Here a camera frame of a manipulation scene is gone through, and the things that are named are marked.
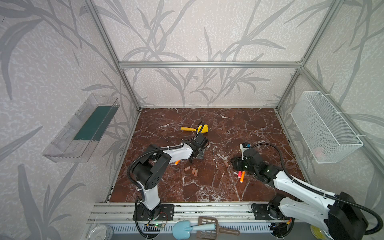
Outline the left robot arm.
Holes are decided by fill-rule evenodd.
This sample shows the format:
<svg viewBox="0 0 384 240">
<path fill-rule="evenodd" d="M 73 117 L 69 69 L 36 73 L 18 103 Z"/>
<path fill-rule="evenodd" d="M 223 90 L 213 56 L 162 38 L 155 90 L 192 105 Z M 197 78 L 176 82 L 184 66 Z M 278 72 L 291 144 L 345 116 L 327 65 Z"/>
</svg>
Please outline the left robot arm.
<svg viewBox="0 0 384 240">
<path fill-rule="evenodd" d="M 127 178 L 140 192 L 141 203 L 148 211 L 161 206 L 158 184 L 169 165 L 178 161 L 202 159 L 209 140 L 202 134 L 182 141 L 176 146 L 158 147 L 150 145 L 127 169 Z"/>
</svg>

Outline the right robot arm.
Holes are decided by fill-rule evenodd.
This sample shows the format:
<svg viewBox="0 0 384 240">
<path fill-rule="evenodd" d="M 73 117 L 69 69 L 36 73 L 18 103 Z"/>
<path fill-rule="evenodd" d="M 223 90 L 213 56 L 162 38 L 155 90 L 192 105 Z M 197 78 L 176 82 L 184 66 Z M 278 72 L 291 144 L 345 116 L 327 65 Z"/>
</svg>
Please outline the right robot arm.
<svg viewBox="0 0 384 240">
<path fill-rule="evenodd" d="M 248 143 L 241 144 L 240 150 L 241 157 L 231 160 L 237 172 L 245 172 L 267 186 L 296 197 L 293 200 L 275 196 L 270 201 L 272 213 L 306 222 L 333 240 L 361 240 L 383 228 L 380 215 L 357 204 L 350 195 L 324 191 L 291 176 L 285 166 L 267 164 Z"/>
</svg>

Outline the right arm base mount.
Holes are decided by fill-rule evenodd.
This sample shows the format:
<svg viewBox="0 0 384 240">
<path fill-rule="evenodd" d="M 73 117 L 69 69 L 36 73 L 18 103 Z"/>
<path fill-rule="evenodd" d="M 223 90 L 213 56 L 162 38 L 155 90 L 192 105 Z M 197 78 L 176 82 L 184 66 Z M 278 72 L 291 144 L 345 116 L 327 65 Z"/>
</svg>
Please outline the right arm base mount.
<svg viewBox="0 0 384 240">
<path fill-rule="evenodd" d="M 286 219 L 278 208 L 271 207 L 268 203 L 252 203 L 251 211 L 255 220 L 285 221 Z"/>
</svg>

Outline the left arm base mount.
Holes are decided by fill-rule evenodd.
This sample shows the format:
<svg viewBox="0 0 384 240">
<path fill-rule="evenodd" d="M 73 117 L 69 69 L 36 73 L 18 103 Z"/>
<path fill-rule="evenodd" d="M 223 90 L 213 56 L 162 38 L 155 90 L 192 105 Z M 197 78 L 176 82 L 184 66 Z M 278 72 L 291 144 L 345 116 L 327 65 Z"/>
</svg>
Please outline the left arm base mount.
<svg viewBox="0 0 384 240">
<path fill-rule="evenodd" d="M 133 220 L 134 221 L 171 221 L 174 218 L 175 205 L 159 204 L 153 210 L 147 209 L 142 203 L 135 206 Z"/>
</svg>

